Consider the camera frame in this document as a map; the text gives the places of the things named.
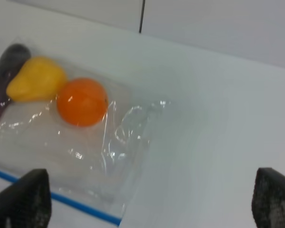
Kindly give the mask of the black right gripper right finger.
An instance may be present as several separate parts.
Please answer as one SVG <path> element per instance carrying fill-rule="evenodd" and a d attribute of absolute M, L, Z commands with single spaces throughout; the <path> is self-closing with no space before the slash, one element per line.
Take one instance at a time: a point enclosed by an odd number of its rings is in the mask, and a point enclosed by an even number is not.
<path fill-rule="evenodd" d="M 258 228 L 285 228 L 285 176 L 272 168 L 259 168 L 251 209 Z"/>

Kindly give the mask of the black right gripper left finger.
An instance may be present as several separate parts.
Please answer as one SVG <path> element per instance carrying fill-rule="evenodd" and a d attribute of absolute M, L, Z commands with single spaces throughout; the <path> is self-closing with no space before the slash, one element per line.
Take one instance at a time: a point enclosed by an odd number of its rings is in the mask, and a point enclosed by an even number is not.
<path fill-rule="evenodd" d="M 45 169 L 31 170 L 0 192 L 0 228 L 46 228 L 51 215 Z"/>

